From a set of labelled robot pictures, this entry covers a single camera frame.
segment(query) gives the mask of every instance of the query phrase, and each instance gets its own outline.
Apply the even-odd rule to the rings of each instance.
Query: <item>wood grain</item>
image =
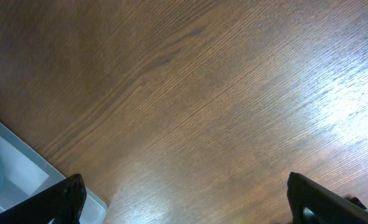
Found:
[[[290,171],[368,207],[368,1],[0,1],[0,120],[105,223],[286,223]]]

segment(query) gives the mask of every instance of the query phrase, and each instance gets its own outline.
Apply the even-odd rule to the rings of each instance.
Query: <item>wooden table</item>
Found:
[[[368,207],[368,1],[0,1],[0,120],[105,223],[286,223],[290,171]]]

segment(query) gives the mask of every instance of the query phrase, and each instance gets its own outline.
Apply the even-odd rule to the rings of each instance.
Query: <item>translucent plastic tray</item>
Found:
[[[0,213],[64,178],[38,153],[0,123]],[[102,223],[106,211],[106,204],[87,189],[87,199],[80,223]]]

